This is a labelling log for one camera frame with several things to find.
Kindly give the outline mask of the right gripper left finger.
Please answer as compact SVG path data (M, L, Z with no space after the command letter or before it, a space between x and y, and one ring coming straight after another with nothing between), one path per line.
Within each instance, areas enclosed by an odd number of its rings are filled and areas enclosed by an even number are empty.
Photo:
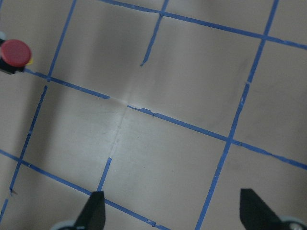
M74 223L76 230L103 230L106 223L103 191L92 192Z

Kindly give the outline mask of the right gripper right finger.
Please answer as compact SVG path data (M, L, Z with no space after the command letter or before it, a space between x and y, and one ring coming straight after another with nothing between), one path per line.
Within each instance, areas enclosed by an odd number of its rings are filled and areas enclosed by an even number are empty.
M240 190L239 217L246 230L278 230L282 221L250 188Z

